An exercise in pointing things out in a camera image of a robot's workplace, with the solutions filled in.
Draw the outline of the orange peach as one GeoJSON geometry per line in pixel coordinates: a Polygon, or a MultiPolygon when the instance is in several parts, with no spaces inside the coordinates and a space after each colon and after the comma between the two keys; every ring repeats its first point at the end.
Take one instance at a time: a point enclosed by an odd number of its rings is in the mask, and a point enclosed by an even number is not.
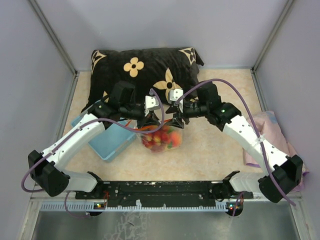
{"type": "Polygon", "coordinates": [[[170,139],[173,148],[180,146],[182,143],[182,135],[177,131],[171,132],[170,139]]]}

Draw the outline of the clear zip top bag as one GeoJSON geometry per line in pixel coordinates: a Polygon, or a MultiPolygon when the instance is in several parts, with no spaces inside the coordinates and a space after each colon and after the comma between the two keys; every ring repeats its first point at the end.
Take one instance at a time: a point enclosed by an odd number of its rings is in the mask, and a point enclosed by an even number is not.
{"type": "Polygon", "coordinates": [[[138,141],[152,153],[162,153],[178,148],[183,142],[183,130],[165,124],[152,133],[137,135],[138,141]]]}

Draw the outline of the red strawberry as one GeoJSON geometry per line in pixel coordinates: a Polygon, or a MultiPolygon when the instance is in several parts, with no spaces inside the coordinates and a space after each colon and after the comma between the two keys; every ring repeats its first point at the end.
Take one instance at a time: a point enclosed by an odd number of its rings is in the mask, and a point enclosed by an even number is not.
{"type": "Polygon", "coordinates": [[[162,141],[162,137],[161,137],[161,134],[154,134],[153,135],[153,141],[155,142],[155,143],[160,143],[161,141],[162,141]]]}
{"type": "Polygon", "coordinates": [[[152,141],[153,140],[153,134],[152,133],[147,133],[145,135],[145,139],[146,139],[147,142],[152,141]]]}
{"type": "Polygon", "coordinates": [[[161,142],[162,143],[167,143],[169,141],[170,137],[167,132],[162,132],[161,133],[161,142]]]}

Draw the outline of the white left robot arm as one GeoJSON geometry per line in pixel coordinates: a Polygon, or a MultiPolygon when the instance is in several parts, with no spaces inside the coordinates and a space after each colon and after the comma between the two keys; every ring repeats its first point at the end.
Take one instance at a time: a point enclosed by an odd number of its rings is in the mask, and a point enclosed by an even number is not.
{"type": "Polygon", "coordinates": [[[31,178],[50,197],[63,192],[85,192],[97,199],[103,195],[101,179],[93,173],[67,171],[68,162],[93,138],[106,131],[112,125],[125,129],[119,123],[122,118],[139,123],[164,125],[157,120],[153,111],[163,109],[160,97],[154,89],[145,96],[144,104],[135,102],[136,90],[131,83],[118,82],[110,95],[92,104],[82,119],[65,136],[42,152],[32,151],[28,155],[31,178]]]}

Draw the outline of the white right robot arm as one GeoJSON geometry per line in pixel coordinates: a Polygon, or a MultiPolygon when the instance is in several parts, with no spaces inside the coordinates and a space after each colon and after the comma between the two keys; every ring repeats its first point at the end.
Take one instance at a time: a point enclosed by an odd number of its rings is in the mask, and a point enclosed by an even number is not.
{"type": "Polygon", "coordinates": [[[240,192],[261,193],[269,201],[278,203],[287,199],[287,194],[296,188],[302,178],[303,160],[298,156],[289,156],[271,144],[230,102],[223,102],[217,87],[212,83],[195,87],[198,100],[185,105],[186,94],[182,89],[168,92],[169,112],[180,128],[190,118],[204,117],[222,133],[230,136],[258,163],[261,173],[235,172],[227,177],[223,192],[229,198],[235,198],[240,192]]]}

